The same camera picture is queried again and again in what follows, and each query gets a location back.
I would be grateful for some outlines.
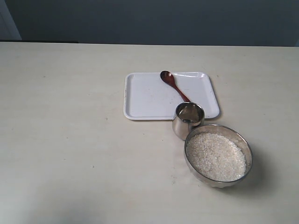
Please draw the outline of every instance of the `stainless steel cup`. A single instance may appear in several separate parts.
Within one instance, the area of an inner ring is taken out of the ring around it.
[[[172,129],[181,140],[185,140],[192,129],[204,124],[204,118],[201,106],[192,102],[181,103],[176,108]]]

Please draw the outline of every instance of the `bowl rim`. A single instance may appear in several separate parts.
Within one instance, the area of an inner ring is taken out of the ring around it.
[[[217,180],[213,180],[213,179],[208,178],[207,176],[203,175],[201,172],[197,171],[197,170],[195,169],[195,167],[190,163],[189,158],[188,158],[187,153],[186,153],[187,142],[189,142],[189,141],[187,141],[187,140],[189,140],[189,136],[191,135],[191,133],[192,133],[193,131],[195,131],[195,130],[197,130],[197,129],[200,129],[201,127],[204,127],[204,126],[220,126],[220,127],[226,128],[226,129],[228,129],[228,130],[234,132],[235,134],[237,134],[237,135],[238,135],[238,136],[239,136],[239,137],[246,143],[246,145],[247,145],[247,147],[248,147],[248,149],[249,149],[249,151],[250,151],[250,156],[251,156],[251,166],[249,167],[248,172],[247,172],[246,174],[244,174],[244,176],[242,176],[242,177],[240,177],[239,179],[234,180],[234,181],[217,181]],[[246,141],[246,140],[245,140],[245,139],[244,139],[238,132],[236,132],[235,130],[233,130],[233,129],[229,128],[229,127],[226,127],[226,126],[224,126],[224,125],[208,124],[208,125],[202,125],[202,126],[199,126],[199,127],[197,127],[197,128],[194,128],[194,129],[187,135],[187,137],[186,137],[185,144],[184,144],[184,154],[185,154],[185,158],[187,159],[188,163],[190,164],[190,166],[194,169],[194,171],[195,171],[196,173],[200,174],[201,176],[205,177],[206,179],[209,179],[209,180],[211,180],[211,181],[213,181],[213,182],[218,182],[218,183],[233,183],[233,182],[239,182],[239,181],[243,180],[243,179],[248,175],[248,173],[251,171],[251,168],[252,168],[252,165],[253,165],[253,154],[252,154],[252,150],[251,150],[250,145],[248,144],[248,142],[247,142],[247,141]]]

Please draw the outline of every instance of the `spoon handle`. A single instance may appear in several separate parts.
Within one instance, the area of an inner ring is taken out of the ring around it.
[[[185,96],[185,94],[182,93],[182,91],[178,88],[178,87],[175,87],[176,91],[178,91],[178,93],[180,94],[180,96],[183,98],[183,100],[185,102],[191,102],[187,96]]]

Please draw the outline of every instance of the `white table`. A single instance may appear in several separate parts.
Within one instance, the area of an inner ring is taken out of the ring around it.
[[[250,143],[240,185],[199,182],[171,122],[123,115],[125,76],[203,71],[207,123]],[[0,43],[0,223],[289,224],[299,219],[299,48]]]

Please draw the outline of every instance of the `gray wall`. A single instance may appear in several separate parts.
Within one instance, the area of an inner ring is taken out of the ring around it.
[[[24,40],[294,46],[299,0],[6,0]]]

